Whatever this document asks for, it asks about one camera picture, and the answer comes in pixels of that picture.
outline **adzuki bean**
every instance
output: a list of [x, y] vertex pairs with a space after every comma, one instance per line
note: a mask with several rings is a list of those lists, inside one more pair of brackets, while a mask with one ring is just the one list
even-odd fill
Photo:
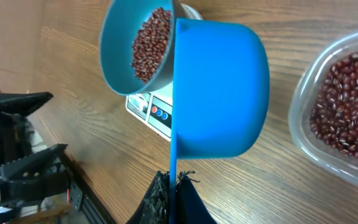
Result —
[[132, 67], [135, 77], [147, 83], [160, 66], [170, 36], [171, 12], [154, 9], [142, 24], [132, 44]]
[[310, 114], [310, 130], [326, 145], [358, 159], [358, 53], [332, 64]]

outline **clear plastic container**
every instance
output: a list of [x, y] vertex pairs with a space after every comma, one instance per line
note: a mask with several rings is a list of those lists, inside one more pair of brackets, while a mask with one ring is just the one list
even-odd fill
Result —
[[358, 159], [345, 156], [317, 139], [310, 131], [310, 111], [329, 66], [358, 52], [358, 32], [327, 47], [303, 74], [293, 95], [288, 122], [294, 143], [306, 156], [333, 174], [358, 186]]

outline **digital scale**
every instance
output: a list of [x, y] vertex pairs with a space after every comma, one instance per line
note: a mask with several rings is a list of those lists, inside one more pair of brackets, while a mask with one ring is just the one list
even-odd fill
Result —
[[[181, 4], [189, 19], [202, 20], [199, 12]], [[125, 107], [130, 114], [145, 123], [163, 138], [171, 141], [172, 82], [151, 93], [138, 93], [126, 97]]]

